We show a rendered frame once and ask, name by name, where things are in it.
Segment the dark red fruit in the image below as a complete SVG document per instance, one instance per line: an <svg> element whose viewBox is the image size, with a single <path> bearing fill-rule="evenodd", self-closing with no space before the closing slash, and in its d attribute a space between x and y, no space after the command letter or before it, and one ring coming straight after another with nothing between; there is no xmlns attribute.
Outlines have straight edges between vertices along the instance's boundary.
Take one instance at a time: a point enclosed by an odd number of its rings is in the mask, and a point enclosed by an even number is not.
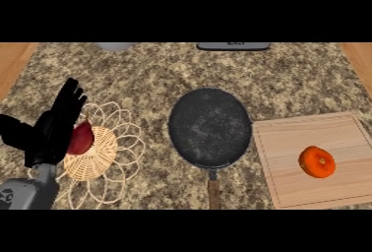
<svg viewBox="0 0 372 252"><path fill-rule="evenodd" d="M84 121L74 129L66 153L82 155L94 142L94 135L88 121Z"/></svg>

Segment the dark grey flat appliance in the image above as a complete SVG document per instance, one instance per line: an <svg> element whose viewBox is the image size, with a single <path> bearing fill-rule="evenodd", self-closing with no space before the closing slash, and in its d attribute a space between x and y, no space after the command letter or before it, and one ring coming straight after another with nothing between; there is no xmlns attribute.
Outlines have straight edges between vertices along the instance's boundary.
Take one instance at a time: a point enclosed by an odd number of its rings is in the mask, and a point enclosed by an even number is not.
<svg viewBox="0 0 372 252"><path fill-rule="evenodd" d="M265 50L268 42L199 42L196 47L201 50L212 51L255 51Z"/></svg>

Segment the black frying pan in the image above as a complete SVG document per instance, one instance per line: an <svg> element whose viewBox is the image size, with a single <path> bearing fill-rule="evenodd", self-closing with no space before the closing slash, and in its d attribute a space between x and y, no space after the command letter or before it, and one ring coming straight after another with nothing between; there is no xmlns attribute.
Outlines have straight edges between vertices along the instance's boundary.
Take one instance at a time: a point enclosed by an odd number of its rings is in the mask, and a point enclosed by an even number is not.
<svg viewBox="0 0 372 252"><path fill-rule="evenodd" d="M218 170L242 157L251 134L246 109L230 93L201 88L178 98L168 117L168 135L178 155L208 170L211 210L221 208Z"/></svg>

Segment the pale grey round object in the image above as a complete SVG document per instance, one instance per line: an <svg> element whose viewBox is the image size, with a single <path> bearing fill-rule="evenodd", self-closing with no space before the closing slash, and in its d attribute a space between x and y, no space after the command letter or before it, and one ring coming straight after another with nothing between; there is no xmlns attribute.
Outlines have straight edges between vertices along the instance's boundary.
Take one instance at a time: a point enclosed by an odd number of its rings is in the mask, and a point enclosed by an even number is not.
<svg viewBox="0 0 372 252"><path fill-rule="evenodd" d="M97 42L97 46L106 51L122 51L133 45L133 42Z"/></svg>

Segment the pale wicker basket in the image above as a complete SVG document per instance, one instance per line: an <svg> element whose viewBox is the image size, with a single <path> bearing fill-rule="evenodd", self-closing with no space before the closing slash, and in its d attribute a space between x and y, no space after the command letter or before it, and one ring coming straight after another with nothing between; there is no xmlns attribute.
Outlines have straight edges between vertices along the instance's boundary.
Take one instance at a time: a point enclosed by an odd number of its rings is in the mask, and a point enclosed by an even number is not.
<svg viewBox="0 0 372 252"><path fill-rule="evenodd" d="M78 123L84 121L91 124L94 142L84 154L65 156L56 173L54 203L65 203L71 210L100 209L122 201L146 149L133 113L113 101L87 103Z"/></svg>

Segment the pale wooden cutting board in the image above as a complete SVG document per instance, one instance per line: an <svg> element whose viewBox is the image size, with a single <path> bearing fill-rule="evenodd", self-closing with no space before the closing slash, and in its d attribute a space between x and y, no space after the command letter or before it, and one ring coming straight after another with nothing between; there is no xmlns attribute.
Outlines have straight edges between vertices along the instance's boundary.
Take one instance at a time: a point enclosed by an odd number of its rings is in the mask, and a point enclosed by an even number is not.
<svg viewBox="0 0 372 252"><path fill-rule="evenodd" d="M372 203L372 137L354 113L258 121L252 137L277 209Z"/></svg>

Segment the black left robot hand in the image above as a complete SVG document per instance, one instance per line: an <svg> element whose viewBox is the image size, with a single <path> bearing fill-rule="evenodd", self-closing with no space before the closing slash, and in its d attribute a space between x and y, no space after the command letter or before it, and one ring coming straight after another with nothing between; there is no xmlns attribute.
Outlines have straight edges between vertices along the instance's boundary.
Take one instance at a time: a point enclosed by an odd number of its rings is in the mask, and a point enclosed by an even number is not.
<svg viewBox="0 0 372 252"><path fill-rule="evenodd" d="M85 99L78 81L69 78L34 126L0 114L0 138L7 146L25 152L25 167L62 161Z"/></svg>

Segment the orange squash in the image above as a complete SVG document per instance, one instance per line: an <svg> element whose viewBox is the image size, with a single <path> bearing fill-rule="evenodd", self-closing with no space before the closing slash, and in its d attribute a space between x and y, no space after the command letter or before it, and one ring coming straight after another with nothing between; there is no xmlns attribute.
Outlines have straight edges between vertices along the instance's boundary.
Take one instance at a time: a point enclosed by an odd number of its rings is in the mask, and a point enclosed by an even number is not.
<svg viewBox="0 0 372 252"><path fill-rule="evenodd" d="M299 167L314 178L326 178L335 172L335 161L329 152L316 146L308 146L298 158Z"/></svg>

